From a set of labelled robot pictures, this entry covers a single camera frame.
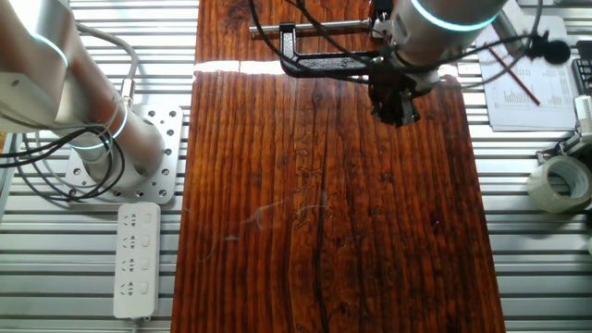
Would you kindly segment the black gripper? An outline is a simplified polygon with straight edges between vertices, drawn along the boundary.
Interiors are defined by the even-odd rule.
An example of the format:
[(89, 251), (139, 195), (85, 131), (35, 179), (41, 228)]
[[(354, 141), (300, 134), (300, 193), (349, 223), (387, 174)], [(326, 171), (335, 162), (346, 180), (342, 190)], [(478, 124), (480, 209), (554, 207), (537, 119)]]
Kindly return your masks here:
[(372, 114), (394, 127), (411, 125), (421, 119), (413, 99), (415, 83), (387, 60), (378, 62), (369, 74), (368, 95)]

